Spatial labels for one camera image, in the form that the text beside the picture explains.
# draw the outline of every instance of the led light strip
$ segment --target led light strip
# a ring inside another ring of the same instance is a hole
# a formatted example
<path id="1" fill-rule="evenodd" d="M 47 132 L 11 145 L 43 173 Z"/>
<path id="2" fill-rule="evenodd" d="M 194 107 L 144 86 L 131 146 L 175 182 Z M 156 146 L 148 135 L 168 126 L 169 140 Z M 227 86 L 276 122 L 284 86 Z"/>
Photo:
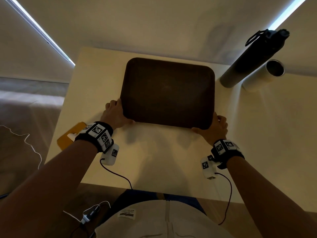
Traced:
<path id="1" fill-rule="evenodd" d="M 274 23 L 268 28 L 269 30 L 275 30 L 278 28 L 303 2 L 306 0 L 295 0 L 286 10 L 274 21 Z"/>
<path id="2" fill-rule="evenodd" d="M 41 36 L 44 38 L 63 58 L 74 62 L 63 52 L 63 50 L 51 39 L 51 37 L 41 28 L 41 26 L 28 14 L 28 12 L 18 3 L 17 0 L 6 0 L 15 11 L 17 11 Z"/>

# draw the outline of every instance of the floor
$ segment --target floor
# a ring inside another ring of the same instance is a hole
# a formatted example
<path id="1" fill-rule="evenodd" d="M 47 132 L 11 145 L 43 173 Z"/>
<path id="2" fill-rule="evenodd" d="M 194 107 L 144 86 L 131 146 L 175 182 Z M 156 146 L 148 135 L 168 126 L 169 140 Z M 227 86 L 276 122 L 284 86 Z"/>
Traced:
<path id="1" fill-rule="evenodd" d="M 68 85 L 0 78 L 0 125 L 5 125 L 21 135 L 29 133 L 27 142 L 34 146 L 43 158 L 44 164 Z M 9 129 L 0 126 L 0 194 L 13 191 L 38 168 L 40 157 L 23 142 L 26 136 L 16 136 Z M 82 218 L 82 212 L 101 201 L 110 204 L 124 192 L 124 189 L 98 185 L 80 184 L 76 194 L 64 210 Z M 208 217 L 216 223 L 222 221 L 227 202 L 199 199 Z M 101 217 L 109 209 L 103 203 L 95 220 L 87 223 L 91 234 Z M 52 224 L 46 237 L 69 237 L 77 228 L 78 221 L 61 212 Z M 261 237 L 244 204 L 231 203 L 227 218 L 222 226 L 236 238 Z M 77 229 L 73 237 L 87 237 Z"/>

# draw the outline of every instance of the white table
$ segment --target white table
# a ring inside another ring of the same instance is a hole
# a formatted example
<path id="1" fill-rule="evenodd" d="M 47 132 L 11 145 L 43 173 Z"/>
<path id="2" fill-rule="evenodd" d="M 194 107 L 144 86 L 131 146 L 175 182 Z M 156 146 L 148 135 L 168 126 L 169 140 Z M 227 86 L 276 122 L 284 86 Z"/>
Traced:
<path id="1" fill-rule="evenodd" d="M 78 122 L 100 118 L 105 104 L 118 99 L 127 62 L 134 57 L 205 65 L 216 79 L 229 67 L 220 64 L 150 56 L 97 48 L 83 48 L 74 69 L 46 162 L 60 152 L 56 140 Z M 223 88 L 216 81 L 215 110 L 228 118 L 227 138 L 246 159 L 302 208 L 317 211 L 317 80 L 284 75 L 261 92 L 247 93 L 237 85 Z M 118 129 L 120 146 L 112 171 L 127 177 L 133 188 L 161 193 L 228 200 L 230 186 L 223 177 L 203 177 L 200 159 L 211 147 L 189 129 L 137 123 Z M 107 172 L 93 160 L 83 183 L 129 188 L 128 182 Z M 230 177 L 227 170 L 221 171 Z M 233 187 L 233 202 L 242 202 Z"/>

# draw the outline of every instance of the black bottle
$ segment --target black bottle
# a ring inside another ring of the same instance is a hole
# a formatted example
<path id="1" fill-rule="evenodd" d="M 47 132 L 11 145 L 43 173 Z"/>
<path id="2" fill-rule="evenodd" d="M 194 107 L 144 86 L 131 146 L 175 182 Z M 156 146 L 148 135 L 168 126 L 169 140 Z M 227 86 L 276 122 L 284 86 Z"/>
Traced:
<path id="1" fill-rule="evenodd" d="M 248 46 L 254 41 L 251 46 L 220 77 L 222 86 L 235 86 L 279 51 L 288 37 L 289 31 L 286 29 L 258 31 L 245 44 Z"/>

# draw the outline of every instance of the wristband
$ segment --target wristband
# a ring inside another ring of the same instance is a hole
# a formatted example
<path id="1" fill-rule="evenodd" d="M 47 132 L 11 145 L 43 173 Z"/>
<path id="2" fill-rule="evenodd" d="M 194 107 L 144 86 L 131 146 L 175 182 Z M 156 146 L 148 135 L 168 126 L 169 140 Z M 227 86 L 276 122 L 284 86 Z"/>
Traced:
<path id="1" fill-rule="evenodd" d="M 105 154 L 113 145 L 113 139 L 111 139 L 112 134 L 113 129 L 109 124 L 97 121 L 87 125 L 80 131 L 76 136 L 75 141 L 88 141 L 97 148 L 98 152 L 103 152 Z"/>
<path id="2" fill-rule="evenodd" d="M 228 139 L 217 140 L 213 145 L 211 153 L 213 157 L 208 156 L 208 159 L 220 162 L 221 164 L 217 166 L 219 169 L 226 169 L 228 160 L 234 156 L 244 158 L 239 147 Z"/>

